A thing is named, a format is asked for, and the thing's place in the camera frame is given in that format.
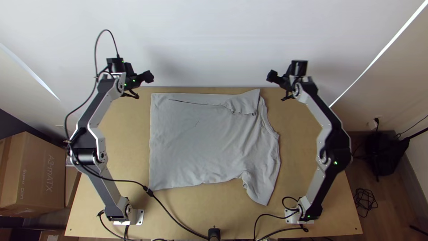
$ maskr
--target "black cable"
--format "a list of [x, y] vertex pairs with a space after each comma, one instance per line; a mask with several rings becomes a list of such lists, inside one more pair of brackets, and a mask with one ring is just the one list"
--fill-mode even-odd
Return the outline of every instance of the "black cable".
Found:
[[69, 136], [69, 134], [68, 134], [68, 129], [67, 129], [67, 120], [68, 120], [68, 117], [71, 115], [71, 114], [73, 114], [74, 112], [76, 112], [78, 109], [80, 109], [83, 105], [85, 105], [86, 104], [86, 102], [88, 102], [88, 100], [92, 97], [92, 95], [94, 94], [94, 91], [95, 91], [95, 88], [97, 87], [97, 81], [98, 81], [98, 79], [97, 78], [95, 78], [95, 83], [94, 83], [94, 87], [92, 88], [92, 91], [91, 91], [91, 94], [88, 96], [88, 98], [81, 104], [81, 105], [79, 105], [76, 109], [74, 109], [74, 110], [72, 110], [70, 113], [68, 113], [67, 115], [66, 115], [66, 117], [65, 117], [65, 119], [64, 119], [64, 129], [65, 129], [65, 131], [66, 131], [66, 137], [67, 137], [67, 140], [70, 140], [70, 136]]
[[254, 223], [254, 229], [253, 229], [253, 240], [254, 241], [256, 241], [256, 239], [255, 239], [255, 228], [256, 228], [256, 226], [257, 226], [257, 222], [259, 221], [259, 219], [261, 218], [261, 217], [263, 217], [263, 216], [269, 216], [269, 217], [274, 217], [274, 218], [277, 218], [277, 219], [286, 219], [286, 218], [289, 218], [289, 217], [291, 217], [291, 216], [293, 216], [294, 214], [296, 214], [296, 213], [298, 213], [298, 211], [296, 211], [296, 212], [294, 212], [294, 213], [292, 213], [292, 214], [290, 214], [290, 215], [288, 215], [288, 216], [285, 216], [285, 217], [279, 217], [279, 216], [275, 216], [275, 215], [272, 215], [272, 214], [269, 214], [269, 213], [263, 213], [263, 214], [260, 214], [258, 217], [257, 217], [257, 219], [255, 220], [255, 223]]
[[88, 102], [88, 100], [92, 97], [92, 95], [94, 94], [94, 91], [95, 91], [95, 88], [97, 87], [97, 82], [98, 82], [98, 78], [99, 78], [99, 75], [100, 75], [100, 73], [98, 73], [98, 66], [97, 66], [97, 46], [98, 46], [98, 40], [99, 40], [99, 37], [101, 37], [101, 35], [104, 33], [104, 32], [109, 32], [110, 33], [110, 35], [111, 35], [111, 38], [113, 39], [113, 43], [115, 44], [115, 49], [116, 49], [116, 56], [119, 58], [119, 53], [118, 53], [118, 51], [117, 51], [117, 46], [116, 46], [116, 41], [115, 41], [115, 37], [113, 36], [113, 34], [111, 33], [111, 31], [110, 30], [108, 30], [108, 29], [104, 29], [103, 31], [101, 31], [99, 34], [98, 34], [98, 37], [97, 37], [97, 40], [95, 41], [95, 48], [94, 48], [94, 60], [95, 60], [95, 83], [94, 83], [94, 87], [92, 88], [92, 91], [91, 91], [91, 94], [89, 95], [89, 97], [81, 104], [81, 105], [79, 105], [76, 109], [74, 109], [74, 110], [72, 110], [70, 113], [68, 113], [67, 115], [66, 115], [66, 117], [65, 117], [65, 120], [64, 120], [64, 129], [65, 129], [65, 131], [66, 131], [66, 136], [67, 136], [67, 140], [69, 140], [70, 139], [70, 135], [68, 134], [68, 129], [67, 129], [67, 120], [68, 120], [68, 117], [71, 115], [71, 114], [73, 114], [74, 112], [76, 112], [78, 109], [80, 109], [83, 105], [85, 105], [86, 104], [86, 102]]
[[285, 206], [284, 200], [286, 200], [286, 199], [293, 199], [294, 201], [296, 201], [296, 203], [298, 202], [298, 200], [295, 199], [295, 198], [293, 198], [293, 197], [289, 197], [289, 196], [283, 197], [282, 200], [281, 200], [281, 202], [282, 202], [282, 205], [284, 206], [284, 208], [286, 208], [286, 209], [288, 209], [290, 211], [298, 211], [299, 210], [298, 208], [288, 208], [287, 206]]
[[157, 197], [155, 197], [154, 195], [153, 195], [153, 198], [159, 203], [159, 205], [165, 210], [165, 212], [169, 215], [169, 217], [178, 225], [178, 226], [180, 226], [180, 227], [182, 227], [184, 230], [186, 230], [187, 232], [189, 232], [189, 233], [191, 233], [191, 234], [194, 234], [194, 235], [196, 235], [196, 236], [198, 236], [198, 237], [200, 237], [200, 238], [203, 238], [203, 239], [206, 239], [206, 240], [208, 240], [208, 237], [207, 236], [204, 236], [204, 235], [202, 235], [202, 234], [200, 234], [200, 233], [197, 233], [197, 232], [195, 232], [195, 231], [193, 231], [193, 230], [191, 230], [191, 229], [189, 229], [189, 228], [187, 228], [187, 227], [185, 227], [184, 225], [182, 225], [181, 223], [179, 223], [172, 215], [171, 215], [171, 213], [169, 213], [169, 211], [165, 208], [165, 206], [159, 201], [159, 199], [157, 198]]
[[128, 238], [128, 229], [129, 229], [129, 225], [126, 225], [125, 226], [125, 232], [123, 233], [124, 238]]
[[84, 165], [81, 165], [81, 167], [83, 168], [83, 169], [85, 169], [88, 173], [90, 173], [91, 175], [93, 175], [93, 176], [96, 176], [96, 177], [98, 177], [98, 178], [100, 178], [100, 179], [103, 179], [103, 180], [106, 180], [106, 181], [112, 181], [112, 182], [125, 182], [125, 183], [135, 183], [135, 184], [138, 184], [138, 185], [140, 185], [142, 188], [143, 188], [143, 190], [144, 191], [146, 191], [146, 193], [149, 195], [149, 196], [151, 196], [151, 197], [153, 197], [158, 203], [159, 203], [159, 205], [165, 210], [165, 212], [168, 214], [168, 216], [178, 225], [178, 226], [180, 226], [180, 227], [182, 227], [184, 230], [186, 230], [187, 232], [189, 232], [189, 233], [191, 233], [191, 234], [194, 234], [194, 235], [196, 235], [196, 236], [198, 236], [198, 237], [200, 237], [200, 238], [203, 238], [203, 239], [206, 239], [206, 240], [208, 240], [208, 237], [207, 236], [204, 236], [204, 235], [202, 235], [202, 234], [200, 234], [200, 233], [198, 233], [198, 232], [195, 232], [195, 231], [193, 231], [193, 230], [191, 230], [191, 229], [189, 229], [188, 227], [186, 227], [186, 226], [184, 226], [184, 225], [182, 225], [180, 222], [178, 222], [172, 215], [171, 215], [171, 213], [165, 208], [165, 206], [162, 204], [162, 202], [153, 194], [153, 192], [152, 192], [152, 190], [150, 190], [147, 186], [145, 186], [145, 185], [143, 185], [143, 184], [141, 184], [141, 183], [139, 183], [139, 182], [136, 182], [136, 181], [132, 181], [132, 180], [117, 180], [117, 179], [110, 179], [110, 178], [105, 178], [105, 177], [103, 177], [103, 176], [100, 176], [99, 174], [97, 174], [97, 173], [95, 173], [94, 171], [92, 171], [92, 170], [90, 170], [90, 169], [88, 169], [86, 166], [84, 166]]
[[262, 237], [261, 239], [259, 239], [258, 241], [263, 240], [263, 239], [265, 239], [265, 238], [269, 238], [270, 236], [272, 236], [272, 235], [274, 235], [274, 234], [277, 234], [277, 233], [280, 233], [280, 232], [290, 231], [290, 230], [296, 230], [296, 229], [302, 229], [305, 233], [309, 232], [309, 229], [307, 229], [307, 228], [303, 227], [303, 225], [300, 225], [300, 227], [299, 227], [299, 228], [288, 228], [288, 229], [280, 229], [280, 230], [277, 230], [277, 231], [275, 231], [275, 232], [272, 232], [272, 233], [270, 233], [270, 234], [268, 234], [268, 235], [263, 236], [263, 237]]
[[428, 117], [428, 114], [424, 118], [422, 118], [418, 122], [416, 122], [414, 125], [412, 125], [410, 128], [408, 128], [407, 130], [405, 130], [403, 132], [400, 132], [400, 133], [396, 134], [394, 137], [397, 138], [397, 139], [400, 138], [402, 134], [406, 133], [408, 130], [410, 130], [413, 127], [415, 127], [417, 124], [419, 124], [421, 121], [425, 120], [427, 117]]
[[362, 188], [357, 188], [355, 190], [354, 203], [355, 203], [355, 207], [366, 210], [365, 215], [361, 215], [358, 212], [358, 215], [362, 218], [367, 217], [371, 209], [378, 208], [379, 206], [373, 192], [369, 189], [362, 189]]
[[98, 74], [98, 66], [97, 66], [97, 47], [98, 47], [98, 40], [99, 40], [99, 38], [101, 37], [101, 35], [102, 35], [104, 32], [109, 32], [109, 33], [110, 33], [111, 38], [113, 39], [113, 43], [115, 44], [116, 57], [120, 58], [120, 56], [119, 56], [119, 52], [117, 51], [117, 46], [116, 46], [115, 37], [113, 36], [113, 34], [111, 33], [111, 31], [110, 31], [110, 30], [108, 30], [108, 29], [104, 29], [103, 31], [101, 31], [101, 32], [98, 34], [97, 40], [95, 41], [95, 48], [94, 48], [94, 62], [95, 62], [95, 75], [96, 75], [96, 77], [98, 77], [98, 76], [97, 76], [97, 74]]

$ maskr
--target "wrinkled fabric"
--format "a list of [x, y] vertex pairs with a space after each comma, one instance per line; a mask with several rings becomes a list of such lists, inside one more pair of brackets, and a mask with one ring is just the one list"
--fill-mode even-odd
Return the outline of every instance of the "wrinkled fabric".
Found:
[[259, 93], [152, 94], [149, 188], [241, 178], [250, 198], [267, 205], [280, 168], [279, 135]]

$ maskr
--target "white wall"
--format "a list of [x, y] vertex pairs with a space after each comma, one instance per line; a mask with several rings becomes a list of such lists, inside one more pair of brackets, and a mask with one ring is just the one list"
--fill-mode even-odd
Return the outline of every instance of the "white wall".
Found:
[[[98, 32], [115, 34], [152, 86], [274, 86], [291, 59], [308, 59], [321, 95], [335, 100], [389, 42], [422, 0], [4, 1], [0, 42], [71, 110], [94, 75]], [[99, 66], [114, 57], [103, 36]]]
[[[403, 132], [413, 124], [428, 114], [428, 105], [425, 106], [423, 114], [409, 119], [409, 121], [402, 126], [395, 129], [397, 133]], [[404, 133], [401, 137], [411, 136], [416, 132], [428, 127], [428, 118], [420, 122], [417, 126]], [[419, 184], [424, 191], [425, 197], [428, 199], [428, 132], [425, 132], [410, 140], [409, 148], [406, 151], [407, 158], [415, 171]]]
[[[1, 109], [46, 134], [64, 136], [63, 131], [55, 125], [64, 123], [66, 109], [2, 49], [0, 73]], [[75, 121], [74, 117], [70, 118], [69, 130], [74, 130]]]
[[[382, 115], [380, 129], [403, 132], [428, 114], [428, 8], [332, 107], [348, 131], [368, 130]], [[428, 126], [428, 118], [402, 135]], [[410, 141], [406, 155], [428, 197], [428, 133]]]

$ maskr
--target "cardboard box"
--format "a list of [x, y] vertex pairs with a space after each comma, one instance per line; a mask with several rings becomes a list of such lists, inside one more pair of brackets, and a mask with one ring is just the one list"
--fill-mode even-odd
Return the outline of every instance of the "cardboard box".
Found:
[[64, 208], [66, 151], [28, 132], [0, 141], [1, 215], [35, 217]]
[[65, 231], [42, 231], [39, 241], [78, 241], [79, 237], [64, 236]]
[[73, 205], [74, 196], [76, 195], [77, 186], [79, 185], [80, 175], [74, 166], [66, 167], [66, 194], [65, 194], [65, 206], [70, 208]]

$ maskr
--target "wooden tabletop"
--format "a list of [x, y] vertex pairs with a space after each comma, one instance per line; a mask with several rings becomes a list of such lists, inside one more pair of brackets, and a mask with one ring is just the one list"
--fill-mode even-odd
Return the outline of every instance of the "wooden tabletop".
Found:
[[[114, 179], [131, 179], [148, 185], [150, 95], [151, 93], [182, 92], [209, 94], [241, 94], [254, 88], [144, 87], [137, 89], [140, 99], [119, 98], [105, 115], [100, 129], [106, 137], [108, 168]], [[284, 216], [281, 199], [298, 198], [306, 194], [317, 167], [316, 137], [321, 127], [304, 104], [296, 100], [282, 102], [285, 90], [261, 88], [267, 105], [267, 115], [280, 135], [281, 168], [268, 206], [248, 197], [242, 180], [202, 184], [156, 191], [165, 207], [189, 228], [207, 235], [214, 225], [221, 229], [222, 239], [252, 239], [254, 221], [262, 213]], [[122, 196], [128, 197], [133, 208], [144, 209], [141, 226], [129, 228], [133, 239], [198, 239], [175, 224], [160, 205], [133, 183], [117, 183]], [[287, 201], [290, 207], [295, 205]], [[99, 222], [97, 213], [104, 208], [87, 176], [82, 175], [77, 189], [67, 236], [114, 237]], [[307, 224], [308, 233], [292, 230], [273, 238], [317, 237], [361, 234], [361, 225], [345, 172], [335, 179], [324, 203], [323, 213], [314, 224]], [[113, 226], [103, 215], [107, 227], [123, 235], [124, 226]], [[258, 238], [278, 229], [296, 227], [284, 220], [263, 217], [257, 224]]]

